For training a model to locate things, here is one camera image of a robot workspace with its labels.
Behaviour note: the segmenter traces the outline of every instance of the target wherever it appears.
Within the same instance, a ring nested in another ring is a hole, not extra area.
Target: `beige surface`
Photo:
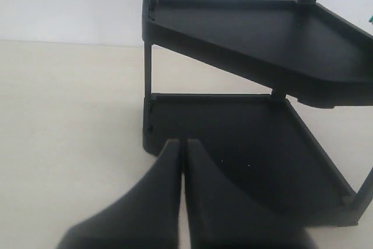
[[[266,93],[175,53],[154,51],[154,91]],[[0,248],[54,248],[155,161],[142,149],[140,48],[0,41]],[[294,107],[355,190],[373,165],[373,108]],[[181,248],[189,248],[182,205]],[[312,229],[321,249],[371,248],[358,227]]]

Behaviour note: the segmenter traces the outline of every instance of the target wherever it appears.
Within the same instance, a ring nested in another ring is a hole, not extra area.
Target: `shelf tier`
[[[145,42],[314,107],[373,105],[373,37],[294,0],[150,0]]]
[[[304,225],[355,225],[356,193],[287,100],[268,95],[152,94],[143,144],[198,139],[252,199]]]

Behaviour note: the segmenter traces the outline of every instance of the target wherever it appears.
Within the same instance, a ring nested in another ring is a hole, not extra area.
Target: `black plastic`
[[[123,198],[71,228],[58,249],[178,248],[182,158],[169,140],[154,166]]]
[[[144,39],[314,107],[373,105],[373,37],[318,4],[149,0]]]
[[[356,225],[372,200],[373,175],[356,195],[286,99],[152,94],[144,108],[149,153],[169,138],[199,139],[230,181],[302,225]]]
[[[197,248],[315,248],[301,226],[271,213],[219,171],[198,140],[189,140],[185,195]]]

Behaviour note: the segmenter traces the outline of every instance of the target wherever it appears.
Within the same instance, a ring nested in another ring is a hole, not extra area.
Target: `corner shelf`
[[[286,96],[320,108],[373,106],[373,36],[316,0],[143,0],[143,39],[146,151],[197,139],[271,211],[304,225],[357,225],[373,199],[373,169],[355,192]],[[155,94],[153,44],[272,94]]]

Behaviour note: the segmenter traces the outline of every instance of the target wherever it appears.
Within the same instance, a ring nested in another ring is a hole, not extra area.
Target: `lower shelf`
[[[353,225],[356,193],[287,100],[269,95],[153,94],[143,144],[199,139],[223,174],[252,199],[305,225]]]

